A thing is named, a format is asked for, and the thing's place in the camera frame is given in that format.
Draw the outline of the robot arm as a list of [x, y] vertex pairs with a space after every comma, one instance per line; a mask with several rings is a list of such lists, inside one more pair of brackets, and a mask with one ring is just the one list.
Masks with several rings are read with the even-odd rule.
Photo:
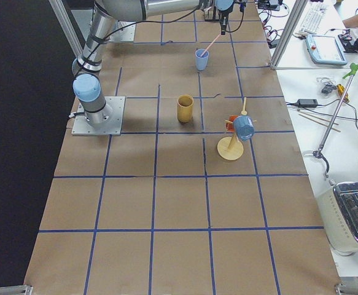
[[84, 108], [86, 122], [91, 126], [100, 126], [113, 115], [101, 90], [98, 75], [102, 68], [104, 45], [114, 33], [116, 21], [133, 25], [146, 22], [151, 16], [188, 10], [193, 12], [215, 6], [219, 13], [221, 33], [225, 34], [233, 5], [233, 1], [95, 1], [95, 16], [86, 44], [72, 65], [72, 86]]

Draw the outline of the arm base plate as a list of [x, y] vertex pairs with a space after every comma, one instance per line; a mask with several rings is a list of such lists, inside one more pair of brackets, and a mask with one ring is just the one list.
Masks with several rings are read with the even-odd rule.
[[132, 22], [120, 22], [116, 21], [112, 28], [116, 33], [112, 34], [108, 42], [110, 43], [124, 43], [134, 42], [136, 25]]
[[95, 113], [86, 112], [81, 104], [79, 115], [74, 116], [72, 135], [74, 136], [120, 136], [122, 132], [125, 96], [105, 96], [105, 107]]

